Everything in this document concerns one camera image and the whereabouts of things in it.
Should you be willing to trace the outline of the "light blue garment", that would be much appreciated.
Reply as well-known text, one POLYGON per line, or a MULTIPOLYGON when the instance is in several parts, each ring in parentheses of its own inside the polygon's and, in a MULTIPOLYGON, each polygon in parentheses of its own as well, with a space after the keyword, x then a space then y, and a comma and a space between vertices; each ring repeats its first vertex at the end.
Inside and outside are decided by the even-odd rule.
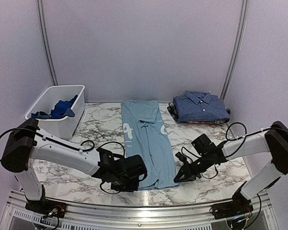
POLYGON ((121 103, 122 128, 126 156, 140 155, 147 177, 139 190, 175 187, 176 164, 157 101, 121 103))

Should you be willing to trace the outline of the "blue checked shirt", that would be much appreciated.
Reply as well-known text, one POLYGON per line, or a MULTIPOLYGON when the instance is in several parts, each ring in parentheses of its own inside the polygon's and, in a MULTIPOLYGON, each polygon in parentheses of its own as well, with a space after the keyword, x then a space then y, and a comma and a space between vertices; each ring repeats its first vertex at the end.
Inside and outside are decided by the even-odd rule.
POLYGON ((224 122, 230 119, 224 101, 210 92, 186 91, 173 98, 178 122, 224 122))

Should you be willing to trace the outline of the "dark blue garment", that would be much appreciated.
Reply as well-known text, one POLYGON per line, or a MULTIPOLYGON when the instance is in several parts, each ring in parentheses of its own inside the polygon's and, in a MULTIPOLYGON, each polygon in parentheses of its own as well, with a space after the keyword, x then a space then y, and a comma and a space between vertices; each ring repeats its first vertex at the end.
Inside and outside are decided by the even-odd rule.
POLYGON ((75 95, 70 101, 59 100, 54 109, 47 114, 43 111, 38 111, 36 113, 31 113, 31 118, 34 119, 62 119, 66 116, 75 117, 75 112, 71 109, 73 103, 77 99, 78 95, 75 95))

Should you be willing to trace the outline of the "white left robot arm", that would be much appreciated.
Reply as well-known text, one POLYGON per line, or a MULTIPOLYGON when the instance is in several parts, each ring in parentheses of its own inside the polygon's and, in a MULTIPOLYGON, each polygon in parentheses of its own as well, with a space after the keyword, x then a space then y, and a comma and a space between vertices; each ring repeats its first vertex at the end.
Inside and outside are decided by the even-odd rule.
POLYGON ((44 160, 76 169, 101 184, 110 183, 116 193, 138 190, 139 183, 147 176, 146 165, 140 155, 126 157, 103 146, 86 147, 56 137, 42 129, 38 120, 30 118, 16 128, 0 135, 8 139, 0 156, 2 167, 15 174, 28 201, 40 213, 51 209, 45 198, 45 189, 33 169, 33 160, 44 160))

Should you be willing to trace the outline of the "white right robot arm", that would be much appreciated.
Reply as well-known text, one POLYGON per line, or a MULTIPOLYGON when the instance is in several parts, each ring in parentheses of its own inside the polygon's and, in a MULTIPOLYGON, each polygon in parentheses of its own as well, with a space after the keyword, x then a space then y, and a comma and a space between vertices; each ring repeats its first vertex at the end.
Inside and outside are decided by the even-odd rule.
POLYGON ((233 215, 246 208, 246 200, 252 199, 288 174, 288 128, 281 121, 275 121, 271 126, 250 134, 227 138, 218 145, 206 134, 202 134, 192 142, 192 145, 199 154, 194 162, 189 163, 181 151, 176 154, 183 163, 174 178, 176 183, 194 181, 201 178, 210 167, 237 158, 246 160, 268 156, 262 169, 240 187, 238 191, 240 196, 229 202, 228 210, 233 215))

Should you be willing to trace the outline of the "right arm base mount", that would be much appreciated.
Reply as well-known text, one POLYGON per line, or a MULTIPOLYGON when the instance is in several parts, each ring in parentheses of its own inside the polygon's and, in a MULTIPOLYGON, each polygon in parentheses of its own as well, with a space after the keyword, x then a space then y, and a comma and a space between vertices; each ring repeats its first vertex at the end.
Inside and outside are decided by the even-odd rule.
POLYGON ((215 219, 229 218, 253 211, 251 200, 246 199, 241 194, 241 189, 245 183, 243 183, 233 194, 232 201, 212 205, 209 212, 215 219))

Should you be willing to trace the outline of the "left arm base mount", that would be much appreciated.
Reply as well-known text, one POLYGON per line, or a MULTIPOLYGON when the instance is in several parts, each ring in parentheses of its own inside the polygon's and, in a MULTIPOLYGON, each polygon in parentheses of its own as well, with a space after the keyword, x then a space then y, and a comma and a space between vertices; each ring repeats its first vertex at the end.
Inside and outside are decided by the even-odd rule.
POLYGON ((26 197, 25 208, 29 211, 43 214, 44 219, 48 217, 64 218, 67 204, 64 202, 46 199, 45 188, 43 185, 41 185, 41 188, 42 188, 41 198, 38 200, 32 200, 26 197))

